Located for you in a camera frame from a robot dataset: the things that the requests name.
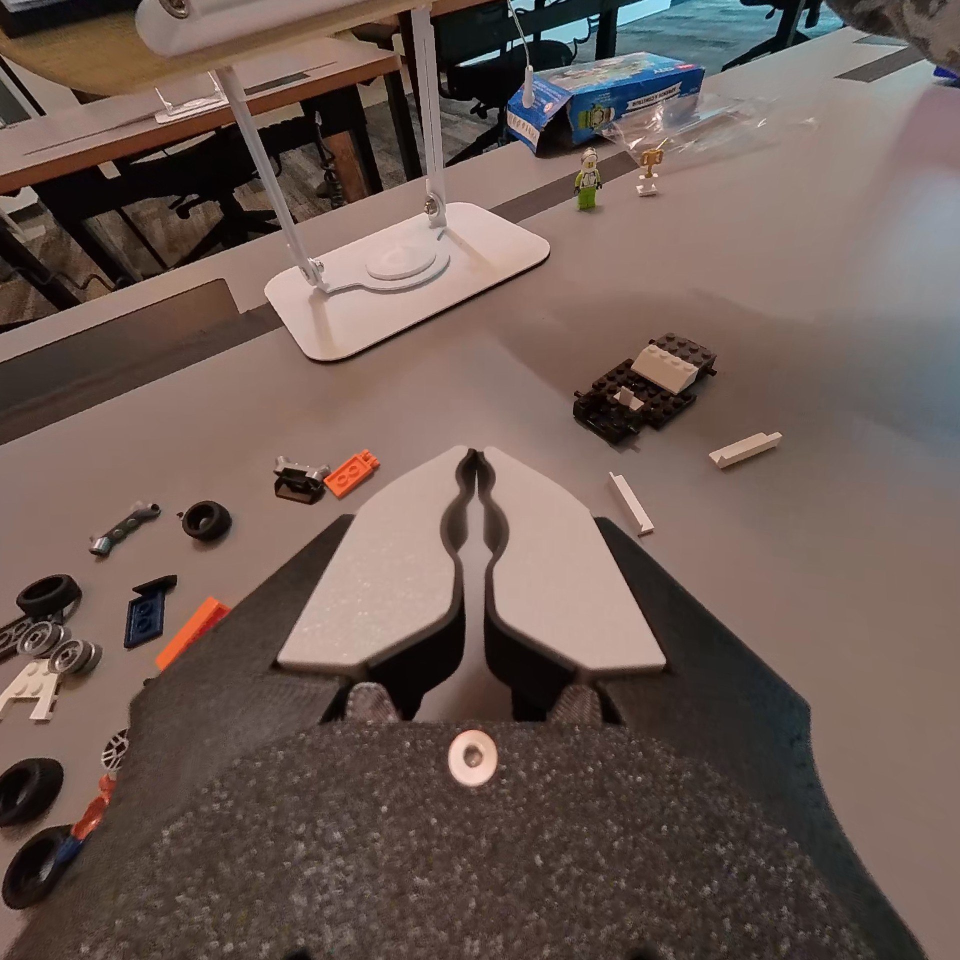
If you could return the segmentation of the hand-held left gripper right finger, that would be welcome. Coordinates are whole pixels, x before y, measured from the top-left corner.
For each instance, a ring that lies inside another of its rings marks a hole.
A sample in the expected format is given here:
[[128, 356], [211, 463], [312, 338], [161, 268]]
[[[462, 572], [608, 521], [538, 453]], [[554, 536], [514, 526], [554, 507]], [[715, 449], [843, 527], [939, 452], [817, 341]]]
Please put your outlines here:
[[591, 511], [546, 475], [489, 446], [484, 507], [486, 664], [527, 702], [574, 683], [662, 673], [666, 655]]

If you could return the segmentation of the white long lego piece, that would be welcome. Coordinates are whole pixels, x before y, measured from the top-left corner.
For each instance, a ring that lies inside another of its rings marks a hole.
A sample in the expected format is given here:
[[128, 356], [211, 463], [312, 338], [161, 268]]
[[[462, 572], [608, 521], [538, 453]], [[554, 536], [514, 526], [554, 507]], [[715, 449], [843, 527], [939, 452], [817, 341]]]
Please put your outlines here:
[[776, 431], [769, 434], [756, 433], [711, 451], [707, 456], [719, 470], [726, 470], [762, 453], [774, 450], [782, 438], [783, 435]]
[[621, 474], [615, 474], [612, 471], [608, 474], [610, 483], [616, 490], [618, 498], [633, 521], [636, 533], [639, 536], [646, 536], [654, 532], [655, 525], [644, 510], [639, 498], [634, 493], [632, 487]]

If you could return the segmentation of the orange white lego car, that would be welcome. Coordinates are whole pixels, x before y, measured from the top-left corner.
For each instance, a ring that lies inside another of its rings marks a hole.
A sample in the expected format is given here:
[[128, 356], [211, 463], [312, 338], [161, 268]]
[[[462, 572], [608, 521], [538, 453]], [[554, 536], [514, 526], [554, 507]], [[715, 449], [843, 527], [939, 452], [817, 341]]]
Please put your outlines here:
[[576, 391], [572, 416], [612, 445], [644, 426], [662, 429], [696, 402], [697, 385], [716, 374], [716, 358], [701, 343], [668, 332]]

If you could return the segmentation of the white book stand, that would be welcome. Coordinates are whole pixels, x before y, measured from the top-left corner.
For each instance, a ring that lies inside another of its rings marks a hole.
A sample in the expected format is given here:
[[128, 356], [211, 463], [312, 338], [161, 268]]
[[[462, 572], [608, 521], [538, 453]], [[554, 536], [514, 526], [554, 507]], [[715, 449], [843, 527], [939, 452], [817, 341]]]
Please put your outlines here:
[[[278, 273], [265, 295], [301, 352], [337, 362], [408, 330], [484, 291], [539, 266], [546, 239], [463, 201], [447, 201], [431, 2], [411, 10], [414, 61], [424, 121], [426, 180], [423, 212], [324, 257], [308, 255], [234, 66], [214, 75], [246, 142], [281, 227], [294, 266]], [[268, 32], [345, 13], [354, 2], [140, 2], [140, 39], [165, 59], [240, 41], [266, 41]]]

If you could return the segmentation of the orange lego plate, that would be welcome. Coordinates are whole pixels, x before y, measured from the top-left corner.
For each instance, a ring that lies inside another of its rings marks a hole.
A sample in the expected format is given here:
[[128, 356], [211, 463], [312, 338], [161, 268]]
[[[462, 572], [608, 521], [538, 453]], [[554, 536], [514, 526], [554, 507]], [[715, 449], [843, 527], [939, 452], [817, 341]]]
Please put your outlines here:
[[380, 463], [376, 455], [364, 449], [351, 455], [345, 462], [323, 478], [323, 485], [339, 499], [346, 497], [374, 475]]

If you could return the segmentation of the black lego tire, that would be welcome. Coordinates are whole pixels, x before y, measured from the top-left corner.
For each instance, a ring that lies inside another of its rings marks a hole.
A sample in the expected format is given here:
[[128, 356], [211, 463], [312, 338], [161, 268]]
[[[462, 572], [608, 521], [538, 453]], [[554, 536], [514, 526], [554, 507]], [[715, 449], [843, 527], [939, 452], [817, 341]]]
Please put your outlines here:
[[16, 597], [24, 616], [33, 620], [61, 614], [82, 599], [78, 582], [68, 574], [53, 574], [25, 586]]
[[192, 540], [210, 544], [220, 540], [233, 525], [233, 517], [224, 505], [202, 500], [190, 506], [182, 515], [183, 532]]
[[22, 759], [1, 774], [1, 828], [32, 822], [54, 804], [65, 770], [56, 759]]
[[48, 826], [33, 834], [16, 852], [2, 880], [2, 899], [13, 910], [46, 900], [69, 871], [76, 837], [72, 825]]

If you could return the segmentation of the blue lego piece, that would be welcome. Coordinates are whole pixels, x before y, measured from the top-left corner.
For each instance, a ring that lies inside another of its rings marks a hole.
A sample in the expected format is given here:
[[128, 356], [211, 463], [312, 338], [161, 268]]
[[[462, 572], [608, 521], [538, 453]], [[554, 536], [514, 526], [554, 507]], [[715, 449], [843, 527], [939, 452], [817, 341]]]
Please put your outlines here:
[[134, 597], [129, 600], [126, 613], [126, 650], [135, 649], [162, 635], [165, 598], [177, 583], [176, 574], [167, 574], [132, 588]]

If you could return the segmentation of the grey bumpy lego piece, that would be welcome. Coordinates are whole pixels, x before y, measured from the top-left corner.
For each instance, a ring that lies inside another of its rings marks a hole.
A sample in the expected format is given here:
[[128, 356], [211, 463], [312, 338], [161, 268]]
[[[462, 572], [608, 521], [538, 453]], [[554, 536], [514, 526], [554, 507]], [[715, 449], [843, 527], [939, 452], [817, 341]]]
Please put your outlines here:
[[134, 531], [144, 523], [160, 516], [162, 508], [155, 502], [138, 501], [131, 505], [127, 514], [117, 523], [111, 525], [105, 533], [91, 537], [88, 552], [95, 557], [106, 558]]

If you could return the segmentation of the white wing lego piece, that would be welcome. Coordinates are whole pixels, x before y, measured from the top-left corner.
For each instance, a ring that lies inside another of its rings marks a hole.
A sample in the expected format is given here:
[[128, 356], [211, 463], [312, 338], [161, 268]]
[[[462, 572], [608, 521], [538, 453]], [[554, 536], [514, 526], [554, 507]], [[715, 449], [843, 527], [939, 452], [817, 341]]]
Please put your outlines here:
[[30, 661], [1, 694], [1, 719], [14, 703], [31, 702], [30, 720], [47, 723], [51, 720], [59, 696], [62, 676], [51, 667], [49, 658]]

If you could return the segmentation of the black grey hinge piece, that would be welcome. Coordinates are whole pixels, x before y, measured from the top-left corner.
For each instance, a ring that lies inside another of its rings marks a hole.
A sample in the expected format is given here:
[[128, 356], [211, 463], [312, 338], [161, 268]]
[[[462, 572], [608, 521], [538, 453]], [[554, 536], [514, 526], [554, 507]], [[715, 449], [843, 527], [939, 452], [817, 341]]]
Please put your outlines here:
[[273, 473], [273, 491], [277, 498], [313, 505], [328, 489], [326, 479], [331, 467], [300, 464], [281, 455], [275, 460]]

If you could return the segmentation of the orange blue small piece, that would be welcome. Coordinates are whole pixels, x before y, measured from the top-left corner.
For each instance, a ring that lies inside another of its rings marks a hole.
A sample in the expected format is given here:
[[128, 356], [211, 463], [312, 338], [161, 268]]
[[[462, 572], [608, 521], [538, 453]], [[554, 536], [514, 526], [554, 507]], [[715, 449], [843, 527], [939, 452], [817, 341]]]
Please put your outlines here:
[[97, 795], [90, 800], [86, 809], [70, 828], [72, 839], [78, 843], [83, 843], [100, 825], [113, 798], [115, 786], [116, 776], [114, 773], [107, 772], [100, 777]]

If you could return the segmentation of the green minifigure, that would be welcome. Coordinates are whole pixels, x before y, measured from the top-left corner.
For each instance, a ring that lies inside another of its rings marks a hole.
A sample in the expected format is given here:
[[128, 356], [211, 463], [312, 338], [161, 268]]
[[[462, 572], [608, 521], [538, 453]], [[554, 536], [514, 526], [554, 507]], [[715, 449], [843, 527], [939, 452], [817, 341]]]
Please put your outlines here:
[[598, 170], [598, 155], [594, 147], [587, 147], [581, 156], [581, 167], [576, 174], [574, 194], [579, 211], [594, 210], [596, 193], [603, 186], [602, 177]]

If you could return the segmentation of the black office chair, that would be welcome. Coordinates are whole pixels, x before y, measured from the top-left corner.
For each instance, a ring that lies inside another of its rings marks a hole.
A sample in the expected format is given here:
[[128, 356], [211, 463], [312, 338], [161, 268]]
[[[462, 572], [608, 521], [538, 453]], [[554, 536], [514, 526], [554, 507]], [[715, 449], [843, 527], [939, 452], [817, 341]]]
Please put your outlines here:
[[721, 67], [722, 72], [812, 40], [824, 7], [823, 1], [741, 1], [740, 4], [751, 8], [769, 7], [766, 18], [779, 14], [778, 23], [771, 37], [729, 60]]
[[[297, 119], [263, 130], [296, 221], [378, 191], [377, 161], [354, 133], [306, 141]], [[34, 187], [56, 224], [115, 286], [127, 286], [279, 230], [255, 165], [231, 126], [136, 159], [57, 176]]]
[[527, 35], [521, 19], [511, 2], [483, 2], [431, 19], [445, 81], [441, 97], [471, 102], [471, 113], [481, 119], [497, 113], [494, 126], [454, 154], [448, 166], [509, 141], [507, 106], [528, 73], [573, 64], [577, 40], [568, 44], [541, 33]]

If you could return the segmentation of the blue cardboard box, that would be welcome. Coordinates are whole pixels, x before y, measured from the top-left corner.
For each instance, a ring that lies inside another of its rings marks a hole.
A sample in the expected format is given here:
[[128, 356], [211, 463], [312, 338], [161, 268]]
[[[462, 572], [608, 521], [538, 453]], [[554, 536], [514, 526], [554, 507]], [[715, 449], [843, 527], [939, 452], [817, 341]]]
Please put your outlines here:
[[625, 114], [697, 94], [704, 77], [701, 65], [647, 52], [538, 71], [530, 102], [524, 86], [510, 98], [507, 130], [546, 156], [592, 141]]

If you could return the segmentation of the clear plastic bag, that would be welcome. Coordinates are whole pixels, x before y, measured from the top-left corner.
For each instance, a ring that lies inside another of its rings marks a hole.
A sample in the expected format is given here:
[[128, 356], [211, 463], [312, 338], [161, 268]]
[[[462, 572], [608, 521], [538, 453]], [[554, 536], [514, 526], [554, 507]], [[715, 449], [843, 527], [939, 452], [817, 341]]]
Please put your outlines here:
[[637, 162], [657, 148], [680, 164], [760, 150], [818, 126], [803, 103], [700, 92], [627, 113], [609, 130]]

